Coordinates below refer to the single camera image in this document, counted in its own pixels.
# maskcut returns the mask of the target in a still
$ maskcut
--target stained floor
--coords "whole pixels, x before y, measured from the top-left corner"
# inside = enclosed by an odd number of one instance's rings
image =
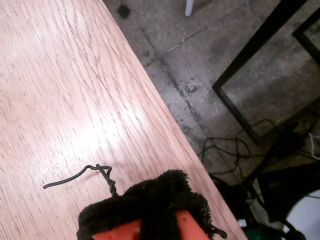
[[[185,0],[105,0],[196,153],[206,138],[234,138],[242,129],[212,85],[278,3],[279,0],[195,0],[192,16],[185,17]],[[117,13],[121,4],[131,9],[127,19]],[[270,119],[279,125],[320,96],[320,67],[291,34],[318,7],[319,0],[309,0],[223,87],[251,124]],[[307,35],[315,45],[320,43],[320,21]],[[266,123],[257,131],[270,128]],[[319,133],[318,124],[314,134]],[[257,146],[245,133],[240,137],[253,154],[265,153],[270,144]],[[232,141],[214,143],[235,152]],[[261,160],[242,159],[243,176]],[[230,171],[234,162],[234,156],[216,148],[209,149],[203,160],[210,173]],[[313,160],[292,156],[272,168],[309,162]],[[231,185],[242,180],[239,169],[219,177]]]

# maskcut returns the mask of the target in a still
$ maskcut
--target black foam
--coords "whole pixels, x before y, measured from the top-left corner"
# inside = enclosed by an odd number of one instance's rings
[[[188,210],[209,239],[219,233],[212,225],[207,200],[191,192],[183,171],[169,170],[133,185],[122,196],[87,206],[79,214],[77,238],[92,240],[97,233],[141,219],[139,240],[180,240],[176,218],[179,210]]]

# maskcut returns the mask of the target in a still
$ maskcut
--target green object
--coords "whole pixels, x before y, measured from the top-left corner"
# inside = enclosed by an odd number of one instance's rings
[[[262,228],[256,228],[245,232],[248,240],[281,240],[279,235],[272,234],[269,231],[265,231]]]

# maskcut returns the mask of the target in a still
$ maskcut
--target wood grain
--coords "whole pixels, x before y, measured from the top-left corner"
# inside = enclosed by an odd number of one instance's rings
[[[246,239],[100,0],[1,3],[1,239],[76,239],[79,212],[183,169],[230,240]]]

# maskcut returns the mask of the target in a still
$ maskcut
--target orange plastic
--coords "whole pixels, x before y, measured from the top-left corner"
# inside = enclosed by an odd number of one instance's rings
[[[182,240],[209,240],[202,228],[187,210],[176,212]],[[141,220],[127,223],[110,231],[97,233],[95,240],[139,240]]]

